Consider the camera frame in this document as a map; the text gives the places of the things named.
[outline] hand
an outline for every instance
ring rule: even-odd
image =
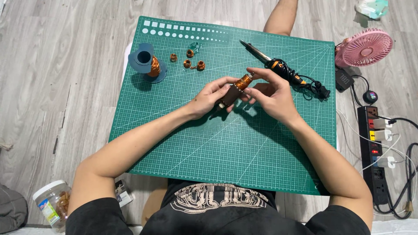
[[[191,113],[193,120],[203,117],[203,115],[207,114],[213,108],[219,99],[225,96],[231,87],[229,84],[235,83],[238,80],[238,78],[234,77],[222,77],[206,84],[184,108]]]
[[[244,102],[252,97],[250,104],[258,101],[268,115],[285,125],[301,118],[293,103],[288,81],[270,69],[247,68],[247,71],[255,73],[253,80],[261,78],[269,83],[257,83],[253,88],[246,88],[244,92],[248,96],[241,98]]]

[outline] label on jar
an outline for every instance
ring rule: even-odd
[[[50,225],[53,225],[59,220],[58,214],[52,207],[51,203],[49,203],[48,199],[43,200],[38,207]]]

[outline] gray cloth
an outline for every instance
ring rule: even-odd
[[[28,215],[25,198],[0,184],[0,233],[18,229]]]

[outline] leg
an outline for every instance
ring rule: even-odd
[[[264,26],[264,32],[290,36],[295,23],[298,0],[280,0]]]

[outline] copper wire coil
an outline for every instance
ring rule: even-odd
[[[187,50],[187,52],[186,52],[186,56],[187,56],[187,58],[191,58],[191,57],[193,57],[194,56],[194,52],[193,52],[193,50]]]
[[[244,90],[252,82],[252,79],[246,74],[240,80],[238,80],[235,85],[240,89]]]
[[[176,54],[171,54],[170,55],[170,60],[171,60],[171,62],[176,62],[177,61],[177,55]]]
[[[147,73],[150,77],[156,77],[160,74],[160,63],[158,63],[157,57],[153,56],[151,62],[151,71]]]
[[[189,68],[190,67],[190,65],[191,65],[191,62],[190,62],[190,60],[185,60],[184,62],[183,62],[183,66],[187,69],[187,68]]]
[[[205,69],[205,67],[206,67],[205,62],[203,62],[202,60],[197,62],[197,70],[203,70]]]

